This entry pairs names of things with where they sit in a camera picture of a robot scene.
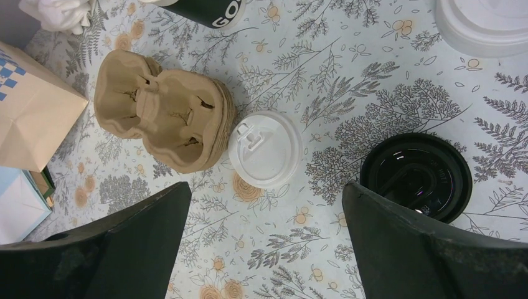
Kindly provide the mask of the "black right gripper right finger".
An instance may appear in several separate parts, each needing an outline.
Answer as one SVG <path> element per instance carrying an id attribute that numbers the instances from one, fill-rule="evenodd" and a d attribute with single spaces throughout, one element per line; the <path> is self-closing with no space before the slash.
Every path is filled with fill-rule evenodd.
<path id="1" fill-rule="evenodd" d="M 367 298 L 526 298 L 527 244 L 467 232 L 349 182 L 342 207 Z"/>

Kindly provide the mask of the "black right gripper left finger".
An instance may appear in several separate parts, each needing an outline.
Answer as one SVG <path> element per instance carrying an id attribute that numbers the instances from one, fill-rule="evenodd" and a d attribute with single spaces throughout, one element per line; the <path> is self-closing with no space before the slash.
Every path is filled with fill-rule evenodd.
<path id="1" fill-rule="evenodd" d="M 2 298 L 164 298 L 192 193 L 175 183 L 39 242 L 1 246 Z"/>

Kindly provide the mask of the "blue checkered paper bag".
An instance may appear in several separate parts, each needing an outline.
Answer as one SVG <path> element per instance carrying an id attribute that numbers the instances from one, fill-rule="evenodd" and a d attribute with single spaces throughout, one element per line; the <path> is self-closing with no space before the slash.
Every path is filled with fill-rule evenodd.
<path id="1" fill-rule="evenodd" d="M 1 166 L 42 171 L 87 99 L 22 50 L 1 44 Z"/>

